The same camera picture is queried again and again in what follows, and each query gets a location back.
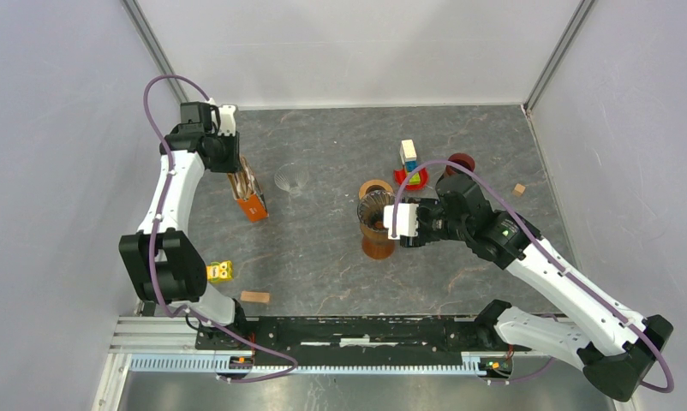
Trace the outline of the orange coffee filter box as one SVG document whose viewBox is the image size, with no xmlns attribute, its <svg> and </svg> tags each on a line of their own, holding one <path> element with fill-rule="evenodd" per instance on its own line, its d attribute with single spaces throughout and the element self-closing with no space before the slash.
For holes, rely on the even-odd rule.
<svg viewBox="0 0 687 411">
<path fill-rule="evenodd" d="M 233 198 L 250 222 L 258 222 L 269 217 L 264 194 L 247 159 L 240 156 L 241 168 L 229 173 L 228 179 Z"/>
</svg>

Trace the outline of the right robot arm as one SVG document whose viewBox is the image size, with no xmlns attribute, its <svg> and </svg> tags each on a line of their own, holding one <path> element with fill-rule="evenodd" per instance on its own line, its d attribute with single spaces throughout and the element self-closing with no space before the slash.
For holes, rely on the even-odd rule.
<svg viewBox="0 0 687 411">
<path fill-rule="evenodd" d="M 646 385 L 672 323 L 644 316 L 611 297 L 568 263 L 550 241 L 509 206 L 494 209 L 493 191 L 471 176 L 442 176 L 432 199 L 396 198 L 385 208 L 388 235 L 405 247 L 461 241 L 547 298 L 566 317 L 559 323 L 506 301 L 489 303 L 477 317 L 475 339 L 486 349 L 503 343 L 531 348 L 581 371 L 602 394 L 628 402 Z"/>
</svg>

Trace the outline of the amber glass carafe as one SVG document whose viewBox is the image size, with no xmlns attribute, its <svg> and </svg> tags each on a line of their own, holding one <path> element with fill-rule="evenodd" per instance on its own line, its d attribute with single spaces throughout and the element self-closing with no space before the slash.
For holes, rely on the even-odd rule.
<svg viewBox="0 0 687 411">
<path fill-rule="evenodd" d="M 387 259 L 395 250 L 396 243 L 388 237 L 387 229 L 370 228 L 361 225 L 361 249 L 371 259 Z"/>
</svg>

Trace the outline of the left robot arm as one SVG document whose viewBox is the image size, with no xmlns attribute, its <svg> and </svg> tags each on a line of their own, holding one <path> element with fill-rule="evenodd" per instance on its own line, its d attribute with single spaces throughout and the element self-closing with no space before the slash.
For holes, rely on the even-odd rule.
<svg viewBox="0 0 687 411">
<path fill-rule="evenodd" d="M 227 348 L 249 338 L 236 318 L 238 303 L 214 290 L 206 263 L 187 236 L 196 188 L 207 171 L 241 170 L 237 108 L 213 100 L 184 103 L 181 121 L 161 137 L 160 174 L 152 203 L 135 233 L 119 241 L 119 253 L 141 301 L 156 303 L 170 316 L 195 316 Z"/>
</svg>

